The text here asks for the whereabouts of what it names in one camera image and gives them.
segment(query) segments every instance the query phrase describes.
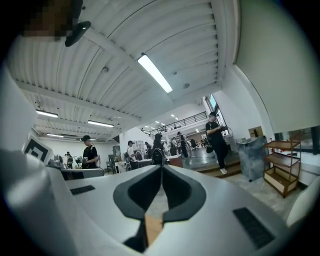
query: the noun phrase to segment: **black pants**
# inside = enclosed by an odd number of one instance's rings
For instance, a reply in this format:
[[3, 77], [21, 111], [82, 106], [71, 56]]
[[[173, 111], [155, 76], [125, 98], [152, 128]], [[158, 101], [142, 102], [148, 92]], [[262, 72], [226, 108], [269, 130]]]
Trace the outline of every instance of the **black pants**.
[[182, 140], [181, 141], [181, 151], [182, 151], [182, 154], [185, 158], [188, 157], [188, 151], [187, 151], [187, 146], [186, 146], [186, 143]]
[[138, 162], [132, 162], [130, 161], [131, 170], [135, 170], [139, 168]]
[[218, 158], [218, 163], [220, 166], [220, 169], [223, 169], [226, 167], [225, 165], [225, 158], [228, 154], [228, 146], [225, 142], [219, 143], [216, 145], [212, 145], [214, 152], [216, 154], [216, 157]]

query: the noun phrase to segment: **railing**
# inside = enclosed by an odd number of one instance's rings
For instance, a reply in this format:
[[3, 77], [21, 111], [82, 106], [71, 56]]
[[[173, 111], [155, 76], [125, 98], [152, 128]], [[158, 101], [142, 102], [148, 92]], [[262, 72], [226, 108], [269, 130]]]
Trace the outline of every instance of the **railing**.
[[162, 127], [158, 128], [158, 129], [152, 130], [152, 131], [150, 131], [150, 135], [154, 136], [154, 135], [156, 135], [156, 134], [158, 134], [160, 132], [161, 133], [170, 132], [170, 131], [179, 129], [181, 127], [188, 126], [190, 124], [193, 124], [193, 123], [196, 123], [196, 122], [199, 122], [199, 121], [203, 121], [203, 120], [206, 120], [206, 119], [208, 119], [208, 116], [207, 116], [206, 112], [202, 112], [202, 113], [190, 116], [190, 117], [188, 117], [186, 119], [179, 120], [179, 121], [173, 122], [171, 124], [162, 126]]

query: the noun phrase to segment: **man in black t-shirt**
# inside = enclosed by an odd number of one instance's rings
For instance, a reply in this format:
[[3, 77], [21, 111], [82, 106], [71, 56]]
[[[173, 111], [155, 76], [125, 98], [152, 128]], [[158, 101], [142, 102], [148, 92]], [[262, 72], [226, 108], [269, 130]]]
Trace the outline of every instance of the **man in black t-shirt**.
[[227, 144], [221, 134], [222, 131], [226, 130], [227, 127], [222, 127], [218, 125], [216, 121], [216, 114], [211, 112], [209, 114], [209, 122], [205, 125], [206, 137], [209, 144], [213, 147], [216, 157], [218, 158], [218, 163], [220, 166], [220, 171], [223, 174], [227, 173], [225, 158], [228, 154]]
[[82, 141], [86, 145], [86, 148], [83, 151], [82, 169], [96, 169], [96, 163], [99, 160], [97, 149], [92, 144], [89, 135], [83, 136]]

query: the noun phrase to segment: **black cap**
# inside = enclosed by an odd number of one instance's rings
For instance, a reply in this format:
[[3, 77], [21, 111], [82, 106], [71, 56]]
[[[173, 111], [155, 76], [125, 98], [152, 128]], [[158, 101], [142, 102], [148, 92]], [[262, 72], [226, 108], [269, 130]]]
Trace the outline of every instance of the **black cap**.
[[86, 141], [88, 141], [88, 140], [90, 140], [90, 139], [91, 139], [91, 138], [90, 138], [89, 135], [84, 135], [81, 140], [82, 140], [83, 142], [86, 142]]

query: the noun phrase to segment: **shelving unit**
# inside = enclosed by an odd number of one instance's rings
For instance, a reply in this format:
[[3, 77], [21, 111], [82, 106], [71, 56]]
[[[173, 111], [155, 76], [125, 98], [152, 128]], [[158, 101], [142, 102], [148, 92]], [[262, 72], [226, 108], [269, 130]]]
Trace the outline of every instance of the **shelving unit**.
[[[300, 145], [300, 157], [293, 156], [293, 149], [298, 145]], [[274, 140], [265, 144], [264, 147], [272, 149], [272, 153], [264, 159], [272, 164], [271, 168], [264, 171], [264, 180], [285, 198], [298, 184], [301, 169], [301, 142]], [[275, 152], [275, 149], [290, 151], [291, 154]]]

